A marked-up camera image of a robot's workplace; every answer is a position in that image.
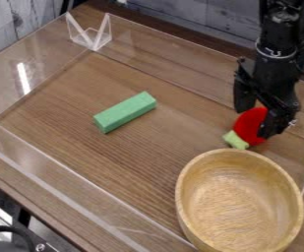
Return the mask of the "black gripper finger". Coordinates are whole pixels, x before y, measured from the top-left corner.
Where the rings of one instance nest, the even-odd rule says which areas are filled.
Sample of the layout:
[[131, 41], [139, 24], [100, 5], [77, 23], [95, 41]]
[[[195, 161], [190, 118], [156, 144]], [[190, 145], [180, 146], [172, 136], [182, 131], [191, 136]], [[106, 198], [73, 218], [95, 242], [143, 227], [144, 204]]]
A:
[[237, 78], [233, 87], [233, 103], [235, 111], [242, 113], [251, 109], [255, 105], [255, 100], [257, 97], [253, 88]]
[[267, 139], [283, 132], [295, 123], [295, 111], [289, 108], [259, 108], [259, 126], [257, 136]]

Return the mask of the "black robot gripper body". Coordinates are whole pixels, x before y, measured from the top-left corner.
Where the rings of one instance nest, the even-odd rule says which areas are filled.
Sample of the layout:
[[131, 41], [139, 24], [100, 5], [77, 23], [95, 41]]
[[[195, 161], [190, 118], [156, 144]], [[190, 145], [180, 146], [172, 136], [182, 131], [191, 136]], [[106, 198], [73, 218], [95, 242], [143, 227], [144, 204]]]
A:
[[255, 43], [255, 59], [241, 57], [234, 80], [239, 78], [254, 90], [257, 100], [271, 108], [289, 108], [295, 112], [299, 103], [294, 85], [299, 79], [297, 47], [273, 48]]

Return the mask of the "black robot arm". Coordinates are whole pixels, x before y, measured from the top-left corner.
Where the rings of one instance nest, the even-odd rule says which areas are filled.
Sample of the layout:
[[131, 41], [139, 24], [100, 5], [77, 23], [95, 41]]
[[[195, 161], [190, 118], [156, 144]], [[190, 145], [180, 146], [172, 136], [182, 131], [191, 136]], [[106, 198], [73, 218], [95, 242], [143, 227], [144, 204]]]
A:
[[259, 0], [261, 34], [255, 58], [237, 60], [233, 104], [237, 112], [266, 107], [257, 136], [266, 139], [294, 123], [299, 102], [294, 91], [304, 74], [304, 0]]

